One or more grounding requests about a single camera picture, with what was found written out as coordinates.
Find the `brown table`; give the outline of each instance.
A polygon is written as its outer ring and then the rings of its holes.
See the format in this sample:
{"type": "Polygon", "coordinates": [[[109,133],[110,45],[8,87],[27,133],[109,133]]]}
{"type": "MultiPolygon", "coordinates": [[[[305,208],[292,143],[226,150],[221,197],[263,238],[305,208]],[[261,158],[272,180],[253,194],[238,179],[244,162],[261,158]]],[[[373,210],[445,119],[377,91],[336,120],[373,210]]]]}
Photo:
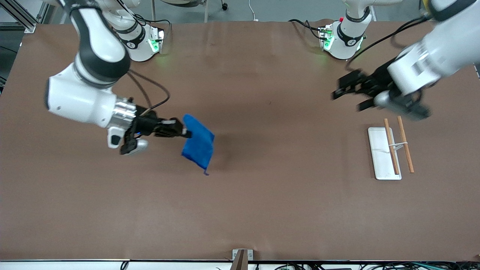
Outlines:
{"type": "MultiPolygon", "coordinates": [[[[399,25],[372,23],[365,45],[399,25]]],[[[147,152],[123,157],[107,148],[106,130],[47,112],[45,81],[72,61],[76,36],[71,25],[38,25],[1,95],[1,259],[223,259],[233,248],[257,259],[478,258],[473,66],[427,91],[432,117],[404,121],[416,173],[399,152],[403,179],[378,181],[367,128],[388,117],[398,139],[396,116],[356,112],[361,96],[331,101],[345,62],[320,52],[306,29],[174,25],[168,54],[132,68],[172,92],[160,116],[190,113],[216,134],[207,177],[180,156],[181,138],[151,137],[147,152]]],[[[353,66],[371,72],[399,51],[385,42],[353,66]]],[[[127,77],[114,91],[145,105],[127,77]]]]}

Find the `blue towel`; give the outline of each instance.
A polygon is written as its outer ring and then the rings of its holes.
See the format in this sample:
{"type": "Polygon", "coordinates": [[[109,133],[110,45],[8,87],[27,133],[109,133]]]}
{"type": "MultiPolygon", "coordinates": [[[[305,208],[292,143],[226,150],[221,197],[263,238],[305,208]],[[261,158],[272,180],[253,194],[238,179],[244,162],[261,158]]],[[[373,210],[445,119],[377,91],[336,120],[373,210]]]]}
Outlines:
{"type": "Polygon", "coordinates": [[[207,167],[213,155],[215,135],[189,114],[183,116],[183,123],[192,132],[192,137],[185,142],[181,155],[195,162],[208,175],[207,167]]]}

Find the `white tray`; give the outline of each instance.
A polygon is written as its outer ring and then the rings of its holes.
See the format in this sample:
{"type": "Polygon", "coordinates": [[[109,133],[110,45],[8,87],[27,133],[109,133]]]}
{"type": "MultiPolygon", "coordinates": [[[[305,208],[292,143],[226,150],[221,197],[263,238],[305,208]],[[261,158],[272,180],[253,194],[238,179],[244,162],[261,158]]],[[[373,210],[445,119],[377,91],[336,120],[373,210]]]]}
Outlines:
{"type": "Polygon", "coordinates": [[[398,164],[398,156],[395,151],[396,163],[400,174],[395,174],[393,169],[392,158],[388,147],[387,134],[384,127],[369,127],[368,139],[370,140],[370,149],[372,150],[373,169],[375,170],[375,178],[378,180],[400,180],[402,173],[398,164]]]}

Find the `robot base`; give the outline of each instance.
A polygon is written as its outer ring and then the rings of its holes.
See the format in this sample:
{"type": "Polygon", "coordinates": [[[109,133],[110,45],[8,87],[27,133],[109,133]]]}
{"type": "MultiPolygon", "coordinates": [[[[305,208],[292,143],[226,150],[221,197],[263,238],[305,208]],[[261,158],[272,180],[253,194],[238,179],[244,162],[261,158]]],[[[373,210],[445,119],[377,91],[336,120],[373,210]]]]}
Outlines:
{"type": "MultiPolygon", "coordinates": [[[[144,25],[143,28],[145,28],[145,31],[147,33],[150,33],[150,26],[149,25],[144,25]]],[[[150,46],[150,41],[148,40],[147,37],[148,37],[148,35],[145,35],[145,39],[138,44],[138,47],[136,49],[131,49],[127,46],[128,54],[130,55],[130,58],[133,61],[144,62],[144,61],[147,61],[148,59],[152,58],[156,53],[161,53],[163,39],[158,42],[158,50],[154,51],[152,49],[152,47],[150,46]]]]}
{"type": "Polygon", "coordinates": [[[331,25],[327,25],[326,29],[332,31],[332,36],[326,37],[328,39],[327,41],[320,40],[320,46],[323,50],[328,51],[333,57],[345,60],[352,57],[355,52],[360,49],[360,44],[363,41],[363,38],[361,38],[355,46],[349,47],[345,45],[345,42],[338,37],[337,29],[339,24],[340,22],[336,21],[331,25]]]}

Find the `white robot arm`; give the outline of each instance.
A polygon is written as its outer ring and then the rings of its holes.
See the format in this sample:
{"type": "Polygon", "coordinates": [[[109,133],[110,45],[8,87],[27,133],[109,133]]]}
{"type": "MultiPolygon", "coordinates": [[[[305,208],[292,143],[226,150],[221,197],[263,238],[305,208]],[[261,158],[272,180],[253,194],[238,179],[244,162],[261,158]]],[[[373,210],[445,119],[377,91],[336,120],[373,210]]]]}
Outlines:
{"type": "Polygon", "coordinates": [[[430,110],[421,103],[423,90],[480,63],[480,0],[430,0],[427,8],[437,21],[430,33],[371,75],[355,70],[340,78],[333,99],[365,94],[370,99],[359,110],[380,107],[412,120],[429,117],[430,110]]]}
{"type": "Polygon", "coordinates": [[[323,50],[338,59],[352,57],[363,41],[363,34],[372,21],[370,6],[387,6],[400,3],[402,0],[342,0],[347,12],[342,21],[327,25],[320,35],[323,50]]]}
{"type": "Polygon", "coordinates": [[[47,81],[48,111],[108,130],[108,147],[121,154],[143,150],[147,141],[135,135],[155,133],[160,137],[192,134],[176,118],[157,118],[156,113],[135,105],[133,99],[112,93],[113,85],[130,68],[126,48],[110,31],[100,7],[92,0],[59,0],[78,32],[80,46],[72,64],[47,81]]]}
{"type": "MultiPolygon", "coordinates": [[[[127,46],[130,58],[136,62],[146,61],[161,52],[165,31],[145,23],[139,24],[125,9],[137,7],[141,0],[96,0],[104,18],[110,23],[127,46]]],[[[44,0],[57,5],[57,0],[44,0]]]]}

